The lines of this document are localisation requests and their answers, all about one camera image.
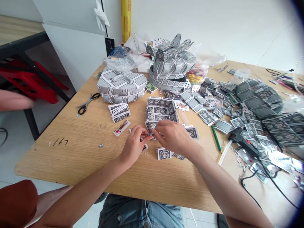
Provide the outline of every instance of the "red plastic stool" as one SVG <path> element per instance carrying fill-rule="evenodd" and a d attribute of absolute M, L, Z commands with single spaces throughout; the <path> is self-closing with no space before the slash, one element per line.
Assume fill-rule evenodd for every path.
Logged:
<path fill-rule="evenodd" d="M 8 65 L 11 66 L 17 66 L 17 67 L 28 67 L 19 60 L 13 60 Z M 59 80 L 57 80 L 50 72 L 48 72 L 43 66 L 41 66 L 39 63 L 35 62 L 35 64 L 44 72 L 46 73 L 54 82 L 55 84 L 61 88 L 69 90 L 68 87 L 64 86 Z M 8 68 L 0 67 L 0 75 L 2 75 L 4 78 L 6 78 L 9 82 L 11 82 L 13 85 L 15 85 L 18 89 L 20 89 L 22 92 L 24 92 L 27 96 L 29 96 L 32 100 L 35 100 L 36 98 L 42 98 L 47 100 L 51 104 L 55 104 L 58 102 L 56 99 L 55 91 L 52 90 L 45 84 L 36 74 L 25 72 L 25 71 L 19 71 L 19 70 L 13 70 Z M 16 79 L 19 79 L 26 83 L 26 85 L 21 84 Z"/>

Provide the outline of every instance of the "yellow roll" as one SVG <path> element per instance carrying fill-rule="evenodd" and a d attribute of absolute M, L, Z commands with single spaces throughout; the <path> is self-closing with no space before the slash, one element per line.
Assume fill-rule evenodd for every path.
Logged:
<path fill-rule="evenodd" d="M 123 42 L 126 42 L 131 35 L 131 0 L 120 0 L 120 5 Z"/>

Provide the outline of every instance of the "table leg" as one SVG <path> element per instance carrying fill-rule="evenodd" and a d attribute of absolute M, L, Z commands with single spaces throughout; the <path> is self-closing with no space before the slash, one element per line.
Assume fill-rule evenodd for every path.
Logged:
<path fill-rule="evenodd" d="M 42 79 L 52 90 L 54 90 L 65 102 L 69 102 L 70 98 L 56 85 L 56 83 L 45 74 L 31 58 L 24 52 L 19 52 L 20 59 L 31 69 L 31 71 Z"/>
<path fill-rule="evenodd" d="M 31 129 L 33 138 L 36 141 L 39 138 L 40 133 L 39 133 L 36 121 L 35 121 L 33 110 L 24 109 L 24 114 L 25 114 L 26 120 L 28 121 L 29 128 Z"/>

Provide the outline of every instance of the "white floor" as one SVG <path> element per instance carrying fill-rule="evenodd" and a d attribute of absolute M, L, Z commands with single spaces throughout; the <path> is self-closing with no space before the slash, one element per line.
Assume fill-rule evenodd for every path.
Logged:
<path fill-rule="evenodd" d="M 67 78 L 63 78 L 61 81 L 69 88 L 72 88 L 69 91 L 65 92 L 69 97 L 71 97 L 75 92 L 71 82 Z M 59 102 L 56 104 L 49 104 L 48 102 L 41 99 L 35 101 L 33 112 L 38 125 L 38 129 L 40 131 L 47 126 L 47 124 L 64 105 L 65 102 L 61 98 L 57 99 Z M 7 185 L 28 179 L 25 177 L 16 176 L 14 173 L 14 167 L 21 159 L 21 157 L 33 145 L 34 140 L 23 111 L 1 112 L 0 127 L 5 128 L 9 133 L 7 141 L 0 148 L 0 188 L 3 188 Z M 4 137 L 5 134 L 0 132 L 0 143 L 3 141 Z M 42 180 L 31 180 L 34 182 L 38 190 L 38 194 L 42 194 L 44 192 L 58 189 L 64 186 L 61 184 Z M 99 213 L 102 210 L 102 207 L 103 202 L 93 205 L 89 211 L 74 225 L 74 228 L 96 228 L 98 226 Z M 183 210 L 185 227 L 195 228 L 196 225 L 189 208 L 183 208 Z M 192 212 L 197 223 L 197 227 L 217 227 L 216 215 L 214 213 L 195 209 L 192 209 Z"/>

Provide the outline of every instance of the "person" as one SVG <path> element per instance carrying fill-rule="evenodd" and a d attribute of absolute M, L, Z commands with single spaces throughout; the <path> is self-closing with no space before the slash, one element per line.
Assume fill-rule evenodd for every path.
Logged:
<path fill-rule="evenodd" d="M 137 161 L 143 146 L 152 138 L 147 134 L 146 128 L 136 125 L 121 154 L 58 199 L 34 228 L 72 227 L 104 190 Z M 230 227 L 273 227 L 253 199 L 190 137 L 183 125 L 161 120 L 153 134 L 164 148 L 195 165 Z M 109 194 L 100 213 L 99 228 L 119 226 L 184 227 L 180 207 Z"/>
<path fill-rule="evenodd" d="M 28 97 L 0 90 L 0 111 L 29 109 L 34 105 Z M 39 219 L 71 186 L 38 195 L 31 180 L 23 180 L 0 189 L 0 227 L 21 228 Z"/>

